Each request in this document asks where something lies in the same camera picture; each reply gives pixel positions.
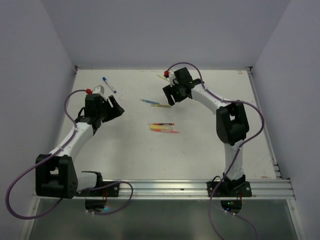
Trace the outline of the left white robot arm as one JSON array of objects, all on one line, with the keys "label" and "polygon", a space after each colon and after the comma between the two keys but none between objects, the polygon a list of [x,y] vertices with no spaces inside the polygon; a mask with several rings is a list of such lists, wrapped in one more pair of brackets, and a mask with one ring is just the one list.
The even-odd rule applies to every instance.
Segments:
[{"label": "left white robot arm", "polygon": [[69,134],[49,154],[40,154],[36,158],[36,194],[59,199],[72,199],[83,191],[95,197],[101,195],[104,190],[101,173],[76,171],[75,160],[103,123],[120,117],[124,112],[113,95],[105,98],[99,93],[87,94],[84,107],[74,119]]}]

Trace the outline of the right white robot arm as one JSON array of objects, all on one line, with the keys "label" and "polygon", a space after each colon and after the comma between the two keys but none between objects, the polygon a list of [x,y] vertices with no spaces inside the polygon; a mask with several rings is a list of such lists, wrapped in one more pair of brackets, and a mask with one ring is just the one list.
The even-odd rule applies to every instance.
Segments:
[{"label": "right white robot arm", "polygon": [[163,92],[170,106],[189,98],[201,103],[215,115],[216,133],[224,144],[225,169],[220,182],[211,181],[209,187],[214,197],[235,196],[246,183],[240,145],[250,128],[244,105],[212,96],[199,78],[192,78],[186,67],[174,72],[166,70],[164,77],[169,81]]}]

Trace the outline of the yellow thin pen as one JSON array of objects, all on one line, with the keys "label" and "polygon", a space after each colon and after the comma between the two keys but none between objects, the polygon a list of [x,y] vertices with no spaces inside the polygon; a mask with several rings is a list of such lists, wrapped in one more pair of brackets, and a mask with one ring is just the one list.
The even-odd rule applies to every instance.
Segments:
[{"label": "yellow thin pen", "polygon": [[167,78],[165,78],[165,77],[164,77],[164,76],[162,76],[162,75],[157,74],[156,76],[157,76],[157,77],[159,77],[159,78],[161,78],[162,80],[165,80],[165,81],[167,81],[167,80],[168,80]]}]

